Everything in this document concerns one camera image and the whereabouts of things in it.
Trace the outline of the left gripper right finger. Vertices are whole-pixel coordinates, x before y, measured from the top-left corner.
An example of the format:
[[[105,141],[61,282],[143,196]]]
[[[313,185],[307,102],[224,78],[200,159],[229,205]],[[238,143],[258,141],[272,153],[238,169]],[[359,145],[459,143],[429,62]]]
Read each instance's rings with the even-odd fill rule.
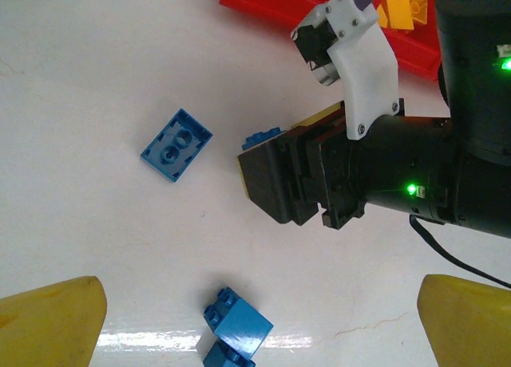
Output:
[[[439,366],[510,365],[509,290],[428,274],[417,308]]]

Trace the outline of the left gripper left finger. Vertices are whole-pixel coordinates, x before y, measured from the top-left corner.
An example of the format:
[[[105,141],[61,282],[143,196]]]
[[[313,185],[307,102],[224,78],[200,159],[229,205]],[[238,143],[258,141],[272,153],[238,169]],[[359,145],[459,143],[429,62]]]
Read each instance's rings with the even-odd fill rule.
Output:
[[[95,276],[2,298],[1,365],[88,366],[106,313]]]

